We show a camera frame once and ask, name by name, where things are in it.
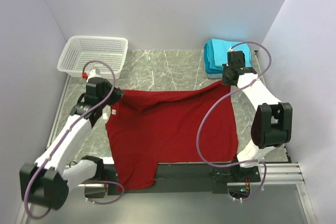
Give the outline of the red t shirt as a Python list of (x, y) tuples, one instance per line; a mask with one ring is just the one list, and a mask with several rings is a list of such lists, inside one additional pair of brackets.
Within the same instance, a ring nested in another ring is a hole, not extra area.
[(220, 82), (195, 91), (127, 90), (106, 123), (121, 187), (152, 186), (159, 163), (231, 161), (238, 136), (229, 92)]

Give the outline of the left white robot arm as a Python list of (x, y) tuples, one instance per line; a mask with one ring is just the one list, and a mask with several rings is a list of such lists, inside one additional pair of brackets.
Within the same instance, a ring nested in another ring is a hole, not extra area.
[(102, 116), (103, 109), (119, 102), (124, 91), (107, 79), (87, 80), (86, 91), (72, 107), (67, 122), (50, 147), (32, 164), (25, 163), (19, 171), (24, 205), (29, 203), (60, 209), (69, 192), (87, 180), (103, 183), (104, 163), (94, 156), (83, 157), (78, 164), (66, 168), (67, 160)]

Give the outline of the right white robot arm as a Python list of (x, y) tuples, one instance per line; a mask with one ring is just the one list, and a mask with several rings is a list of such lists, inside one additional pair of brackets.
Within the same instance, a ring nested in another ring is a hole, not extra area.
[(242, 89), (255, 109), (251, 140), (235, 157), (230, 169), (233, 180), (241, 182), (255, 175), (257, 165), (272, 150), (288, 143), (292, 130), (292, 106), (281, 102), (262, 83), (253, 67), (246, 66), (242, 51), (229, 50), (223, 65), (222, 84)]

